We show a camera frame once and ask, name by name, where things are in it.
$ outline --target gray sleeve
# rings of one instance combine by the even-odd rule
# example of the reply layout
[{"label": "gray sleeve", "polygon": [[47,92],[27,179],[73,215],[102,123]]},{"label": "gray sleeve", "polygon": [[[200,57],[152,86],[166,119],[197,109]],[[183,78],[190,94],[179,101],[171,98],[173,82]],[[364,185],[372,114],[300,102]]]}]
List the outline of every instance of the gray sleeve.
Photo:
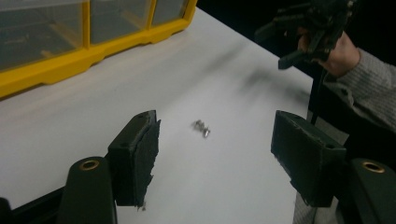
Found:
[{"label": "gray sleeve", "polygon": [[396,133],[396,67],[359,51],[354,69],[337,79],[327,75],[324,85],[359,116]]}]

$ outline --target small metal part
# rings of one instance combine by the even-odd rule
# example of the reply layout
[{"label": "small metal part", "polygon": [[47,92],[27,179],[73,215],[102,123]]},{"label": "small metal part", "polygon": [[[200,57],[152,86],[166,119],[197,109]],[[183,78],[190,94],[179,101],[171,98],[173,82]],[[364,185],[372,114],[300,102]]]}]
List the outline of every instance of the small metal part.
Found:
[{"label": "small metal part", "polygon": [[204,128],[204,138],[207,138],[210,134],[209,127]]},{"label": "small metal part", "polygon": [[84,161],[79,165],[79,169],[82,171],[90,171],[95,169],[96,167],[99,166],[99,161],[96,160],[90,160],[90,161]]},{"label": "small metal part", "polygon": [[385,169],[382,168],[380,165],[375,164],[375,163],[370,162],[370,161],[364,161],[364,162],[362,163],[362,166],[363,166],[364,168],[366,168],[367,170],[369,170],[369,171],[371,171],[371,172],[374,172],[374,173],[382,174],[382,173],[385,172]]},{"label": "small metal part", "polygon": [[206,127],[205,124],[200,119],[196,120],[193,123],[193,126],[194,126],[195,130],[198,130],[199,132],[201,132],[203,134],[204,138],[207,138],[209,136],[209,134],[210,134],[209,127]]}]

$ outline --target dark background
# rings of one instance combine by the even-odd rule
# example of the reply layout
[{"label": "dark background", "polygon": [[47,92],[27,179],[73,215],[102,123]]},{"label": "dark background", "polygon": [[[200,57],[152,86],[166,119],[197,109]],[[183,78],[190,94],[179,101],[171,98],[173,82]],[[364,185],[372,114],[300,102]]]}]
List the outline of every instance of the dark background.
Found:
[{"label": "dark background", "polygon": [[[253,40],[255,31],[270,22],[279,8],[307,2],[309,0],[198,0],[197,6]],[[357,47],[386,63],[396,65],[396,4],[392,0],[359,0],[358,6],[357,13],[346,28],[347,34]],[[297,41],[275,36],[261,43],[261,46],[282,57],[297,49]],[[348,118],[346,112],[340,109],[342,103],[326,88],[320,88],[320,94],[317,94],[321,67],[315,63],[299,63],[295,67],[314,79],[309,109],[317,111],[321,107],[319,116],[344,130],[342,126],[348,124]]]},{"label": "dark background", "polygon": [[[254,32],[270,22],[279,8],[306,2],[309,0],[198,0],[197,6],[253,40]],[[359,0],[359,10],[346,32],[357,47],[386,63],[396,64],[395,14],[396,4],[392,0]],[[281,38],[271,38],[262,46],[277,56],[296,50],[296,43]]]}]

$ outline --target white surface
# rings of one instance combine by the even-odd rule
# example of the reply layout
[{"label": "white surface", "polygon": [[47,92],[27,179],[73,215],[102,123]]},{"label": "white surface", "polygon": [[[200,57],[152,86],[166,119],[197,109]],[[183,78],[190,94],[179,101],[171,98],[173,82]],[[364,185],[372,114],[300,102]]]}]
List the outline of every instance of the white surface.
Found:
[{"label": "white surface", "polygon": [[[162,120],[147,210],[119,223],[291,223],[295,190],[270,152],[276,110],[306,116],[312,80],[197,8],[155,45],[0,102],[0,196],[12,208],[65,184],[136,114]],[[191,124],[210,127],[207,139]]]}]

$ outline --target finger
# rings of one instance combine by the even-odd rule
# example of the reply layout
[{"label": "finger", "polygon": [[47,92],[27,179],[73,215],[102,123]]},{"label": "finger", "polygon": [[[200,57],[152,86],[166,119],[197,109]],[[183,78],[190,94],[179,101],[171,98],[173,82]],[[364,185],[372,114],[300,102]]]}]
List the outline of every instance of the finger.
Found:
[{"label": "finger", "polygon": [[297,35],[307,35],[309,31],[303,27],[297,27]]},{"label": "finger", "polygon": [[323,62],[320,59],[312,59],[312,62],[318,63],[322,67],[326,67],[327,66],[326,62]]},{"label": "finger", "polygon": [[308,35],[302,35],[300,39],[298,40],[298,46],[297,49],[300,49],[302,51],[307,51],[308,46],[309,46],[310,38]]}]

